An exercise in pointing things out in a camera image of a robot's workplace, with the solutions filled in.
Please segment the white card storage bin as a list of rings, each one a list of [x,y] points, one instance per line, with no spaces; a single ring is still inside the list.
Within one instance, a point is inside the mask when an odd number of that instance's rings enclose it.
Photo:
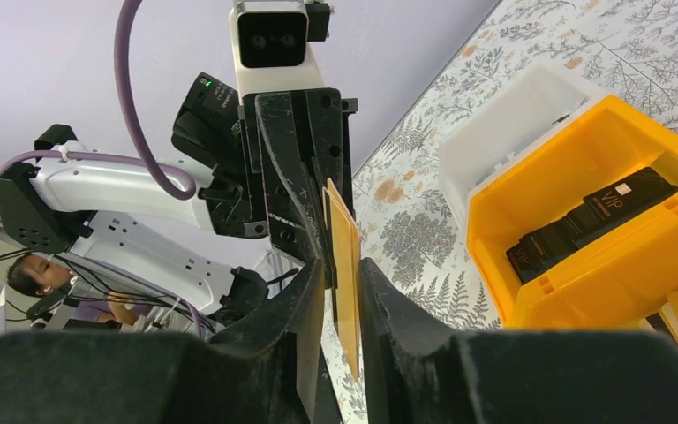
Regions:
[[[528,64],[439,145],[439,180],[465,234],[472,197],[610,91],[551,60]]]

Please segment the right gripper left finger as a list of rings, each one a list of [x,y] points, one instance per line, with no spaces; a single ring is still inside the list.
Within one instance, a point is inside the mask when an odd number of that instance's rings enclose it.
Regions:
[[[0,336],[0,423],[312,423],[323,264],[209,342],[184,333]]]

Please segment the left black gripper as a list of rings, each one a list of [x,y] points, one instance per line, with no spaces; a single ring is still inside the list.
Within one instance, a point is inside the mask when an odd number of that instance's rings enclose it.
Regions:
[[[207,204],[215,233],[264,238],[267,212],[274,210],[292,232],[279,236],[279,247],[290,243],[295,259],[316,260],[326,290],[326,232],[307,164],[318,164],[312,177],[319,183],[331,178],[347,207],[353,206],[349,118],[356,111],[356,99],[342,98],[333,88],[248,95],[241,102],[236,89],[202,72],[176,115],[171,142],[212,170],[212,182],[198,196]]]

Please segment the yellow card storage bin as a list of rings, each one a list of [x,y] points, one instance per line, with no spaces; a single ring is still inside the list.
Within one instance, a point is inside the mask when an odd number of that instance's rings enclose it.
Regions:
[[[678,344],[678,134],[620,98],[474,194],[466,238],[503,327]]]

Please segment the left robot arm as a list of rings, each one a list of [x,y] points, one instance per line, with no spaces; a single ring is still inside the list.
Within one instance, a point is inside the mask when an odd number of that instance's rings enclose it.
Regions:
[[[236,239],[269,238],[294,261],[309,259],[309,240],[256,125],[255,100],[241,118],[237,91],[201,73],[177,113],[171,141],[183,154],[162,170],[195,193],[166,194],[141,160],[89,152],[68,125],[52,125],[24,159],[0,171],[0,214],[6,233],[31,255],[75,254],[148,281],[131,294],[137,314],[174,307],[201,321],[245,315],[238,297],[242,269],[194,254],[139,223],[165,217]]]

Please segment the gold credit card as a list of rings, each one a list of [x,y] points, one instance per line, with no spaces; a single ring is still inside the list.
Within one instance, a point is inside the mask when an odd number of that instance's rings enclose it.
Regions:
[[[360,233],[334,181],[323,188],[324,220],[335,264],[333,312],[335,330],[352,377],[359,377],[360,320],[358,311],[358,265]]]

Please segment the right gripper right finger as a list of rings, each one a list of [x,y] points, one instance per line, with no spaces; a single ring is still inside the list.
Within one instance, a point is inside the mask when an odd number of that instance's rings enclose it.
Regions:
[[[372,423],[678,423],[678,346],[649,330],[466,330],[359,264]]]

